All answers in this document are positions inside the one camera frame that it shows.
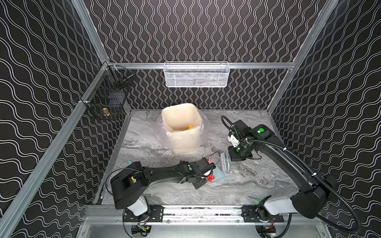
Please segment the teal hand brush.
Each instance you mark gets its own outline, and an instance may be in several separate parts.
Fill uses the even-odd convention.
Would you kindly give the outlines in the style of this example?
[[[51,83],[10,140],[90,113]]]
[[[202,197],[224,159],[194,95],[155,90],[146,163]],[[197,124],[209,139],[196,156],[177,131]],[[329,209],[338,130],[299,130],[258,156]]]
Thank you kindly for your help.
[[[231,163],[231,159],[230,159],[230,157],[228,156],[228,154],[226,154],[226,153],[221,153],[221,155],[220,155],[220,161],[221,161],[222,171],[223,171],[224,173],[229,173],[229,172],[230,172],[230,163]]]

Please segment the teal dustpan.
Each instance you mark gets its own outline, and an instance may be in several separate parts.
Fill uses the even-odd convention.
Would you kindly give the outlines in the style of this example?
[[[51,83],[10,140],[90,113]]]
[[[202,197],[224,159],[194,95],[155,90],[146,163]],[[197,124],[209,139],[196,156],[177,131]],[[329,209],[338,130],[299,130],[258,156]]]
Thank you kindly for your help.
[[[213,171],[213,175],[215,176],[215,180],[213,182],[217,182],[223,178],[225,178],[224,173],[220,170],[219,167],[216,167]]]

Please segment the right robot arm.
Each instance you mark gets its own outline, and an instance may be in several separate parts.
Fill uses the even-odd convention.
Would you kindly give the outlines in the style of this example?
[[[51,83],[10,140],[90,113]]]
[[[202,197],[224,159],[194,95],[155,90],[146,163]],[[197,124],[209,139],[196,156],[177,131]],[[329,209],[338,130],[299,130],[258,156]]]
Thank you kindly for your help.
[[[225,166],[229,163],[260,160],[254,157],[254,152],[260,152],[269,157],[296,184],[298,192],[279,197],[265,197],[258,204],[257,214],[260,220],[269,220],[271,216],[283,213],[299,213],[313,219],[317,217],[329,199],[331,192],[318,180],[318,172],[308,168],[301,160],[281,145],[275,133],[265,125],[255,128],[248,127],[243,121],[231,122],[226,116],[221,121],[229,130],[229,156],[223,159]]]

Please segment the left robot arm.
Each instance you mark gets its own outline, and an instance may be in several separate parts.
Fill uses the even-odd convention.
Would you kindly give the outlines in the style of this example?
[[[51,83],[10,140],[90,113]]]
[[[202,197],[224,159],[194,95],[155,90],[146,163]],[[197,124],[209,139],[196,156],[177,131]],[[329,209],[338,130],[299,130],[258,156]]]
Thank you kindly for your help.
[[[111,193],[117,210],[128,209],[135,216],[148,212],[148,204],[143,194],[149,186],[166,183],[191,183],[195,189],[208,182],[216,165],[206,158],[195,162],[180,161],[171,167],[144,167],[141,162],[133,162],[110,180]]]

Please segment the red paper scrap near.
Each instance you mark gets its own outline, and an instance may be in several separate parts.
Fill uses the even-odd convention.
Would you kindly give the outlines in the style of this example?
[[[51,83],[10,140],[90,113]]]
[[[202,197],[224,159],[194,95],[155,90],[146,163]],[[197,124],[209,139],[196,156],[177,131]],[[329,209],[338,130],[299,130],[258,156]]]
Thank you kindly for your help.
[[[215,180],[215,176],[214,175],[210,175],[207,177],[208,181],[209,182],[213,182]]]

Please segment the clear plastic bin liner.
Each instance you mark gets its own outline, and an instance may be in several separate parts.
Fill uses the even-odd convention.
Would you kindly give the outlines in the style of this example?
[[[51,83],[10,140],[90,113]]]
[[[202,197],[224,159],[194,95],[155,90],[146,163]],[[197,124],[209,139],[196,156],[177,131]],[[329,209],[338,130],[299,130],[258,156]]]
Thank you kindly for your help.
[[[199,113],[200,113],[200,115],[202,117],[202,121],[203,121],[202,132],[201,132],[201,145],[202,145],[203,143],[206,142],[206,139],[207,139],[207,136],[208,136],[208,133],[209,133],[210,123],[209,123],[208,118],[205,116],[205,114],[202,113],[200,110],[198,110],[198,111],[199,111]],[[166,143],[163,142],[164,129],[163,129],[163,123],[162,123],[162,119],[161,119],[161,114],[159,115],[159,117],[157,119],[156,125],[154,127],[154,132],[155,132],[155,135],[158,138],[158,140],[163,145],[166,146]]]

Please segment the cream plastic waste bin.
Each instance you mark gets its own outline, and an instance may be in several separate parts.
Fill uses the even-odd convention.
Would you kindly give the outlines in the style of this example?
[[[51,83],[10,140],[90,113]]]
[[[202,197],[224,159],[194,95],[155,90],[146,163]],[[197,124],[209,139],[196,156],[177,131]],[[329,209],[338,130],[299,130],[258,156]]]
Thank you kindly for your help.
[[[203,121],[197,107],[190,103],[170,106],[162,110],[163,142],[175,154],[185,154],[201,145]]]

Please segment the brass object in basket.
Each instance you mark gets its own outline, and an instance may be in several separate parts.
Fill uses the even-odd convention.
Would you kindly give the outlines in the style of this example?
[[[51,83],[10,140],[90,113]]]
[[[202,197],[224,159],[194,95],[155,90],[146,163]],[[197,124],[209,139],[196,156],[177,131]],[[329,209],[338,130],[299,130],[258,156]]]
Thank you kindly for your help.
[[[109,117],[110,116],[110,111],[108,108],[103,108],[102,109],[102,114],[104,117]]]

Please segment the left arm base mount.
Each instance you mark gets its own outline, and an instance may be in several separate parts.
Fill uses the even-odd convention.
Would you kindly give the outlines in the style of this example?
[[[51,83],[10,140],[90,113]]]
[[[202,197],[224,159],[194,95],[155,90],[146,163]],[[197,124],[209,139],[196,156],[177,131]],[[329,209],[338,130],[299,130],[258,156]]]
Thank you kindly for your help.
[[[164,215],[164,207],[161,205],[150,205],[148,211],[139,216],[135,216],[132,211],[126,209],[123,212],[123,222],[161,223],[163,221],[163,215]]]

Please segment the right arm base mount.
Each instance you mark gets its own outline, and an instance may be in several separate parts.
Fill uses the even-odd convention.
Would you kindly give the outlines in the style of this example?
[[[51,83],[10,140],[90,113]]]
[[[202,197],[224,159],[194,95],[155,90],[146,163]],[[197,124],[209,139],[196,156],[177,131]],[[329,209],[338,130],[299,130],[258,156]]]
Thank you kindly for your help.
[[[281,214],[271,215],[263,206],[244,205],[241,216],[245,223],[283,223]]]

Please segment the aluminium front rail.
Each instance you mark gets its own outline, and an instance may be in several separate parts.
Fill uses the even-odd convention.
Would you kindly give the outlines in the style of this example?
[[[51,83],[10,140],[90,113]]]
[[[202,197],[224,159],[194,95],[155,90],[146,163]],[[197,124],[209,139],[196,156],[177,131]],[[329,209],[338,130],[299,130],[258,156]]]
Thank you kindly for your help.
[[[268,222],[255,217],[253,206],[241,205],[154,205],[147,225],[285,225],[287,214],[277,215]],[[129,211],[116,210],[113,205],[90,205],[84,214],[86,225],[129,225],[138,223]]]

